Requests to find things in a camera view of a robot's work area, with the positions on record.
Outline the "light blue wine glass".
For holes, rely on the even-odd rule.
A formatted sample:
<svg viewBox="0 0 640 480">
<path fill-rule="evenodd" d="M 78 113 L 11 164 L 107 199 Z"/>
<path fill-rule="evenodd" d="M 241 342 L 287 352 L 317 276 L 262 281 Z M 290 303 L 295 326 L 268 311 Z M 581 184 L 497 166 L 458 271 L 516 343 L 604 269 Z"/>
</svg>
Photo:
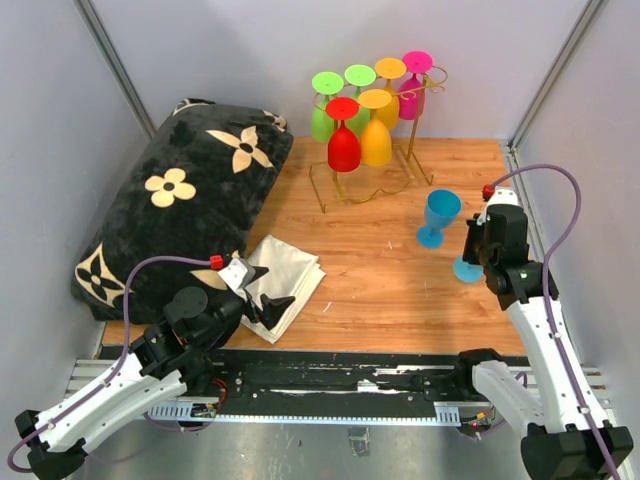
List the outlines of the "light blue wine glass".
<svg viewBox="0 0 640 480">
<path fill-rule="evenodd" d="M 483 267 L 466 262 L 462 256 L 458 256 L 453 263 L 454 275 L 464 283 L 473 284 L 480 281 L 483 276 Z"/>
</svg>

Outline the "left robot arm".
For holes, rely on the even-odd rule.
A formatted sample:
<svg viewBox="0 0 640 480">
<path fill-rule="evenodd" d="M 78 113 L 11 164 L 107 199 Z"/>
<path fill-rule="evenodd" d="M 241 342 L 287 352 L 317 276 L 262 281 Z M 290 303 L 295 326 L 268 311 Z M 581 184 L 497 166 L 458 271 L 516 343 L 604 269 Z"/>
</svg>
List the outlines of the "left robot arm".
<svg viewBox="0 0 640 480">
<path fill-rule="evenodd" d="M 295 301 L 292 296 L 252 298 L 247 286 L 267 272 L 246 265 L 224 290 L 179 290 L 162 319 L 101 375 L 48 410 L 19 414 L 18 445 L 28 450 L 28 472 L 39 479 L 64 479 L 113 433 L 155 405 L 207 393 L 216 383 L 210 352 L 226 343 L 243 318 L 271 329 Z"/>
</svg>

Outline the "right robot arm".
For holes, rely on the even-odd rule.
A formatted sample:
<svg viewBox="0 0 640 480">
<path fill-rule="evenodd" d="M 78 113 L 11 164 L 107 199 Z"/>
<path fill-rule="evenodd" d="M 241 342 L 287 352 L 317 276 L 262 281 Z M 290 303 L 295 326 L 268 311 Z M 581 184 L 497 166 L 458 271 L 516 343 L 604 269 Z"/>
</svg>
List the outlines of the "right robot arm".
<svg viewBox="0 0 640 480">
<path fill-rule="evenodd" d="M 494 204 L 468 222 L 463 258 L 482 267 L 486 284 L 525 346 L 537 394 L 490 348 L 459 354 L 455 392 L 489 400 L 520 436 L 532 479 L 616 479 L 634 442 L 611 423 L 585 378 L 565 326 L 548 268 L 529 258 L 522 207 Z"/>
</svg>

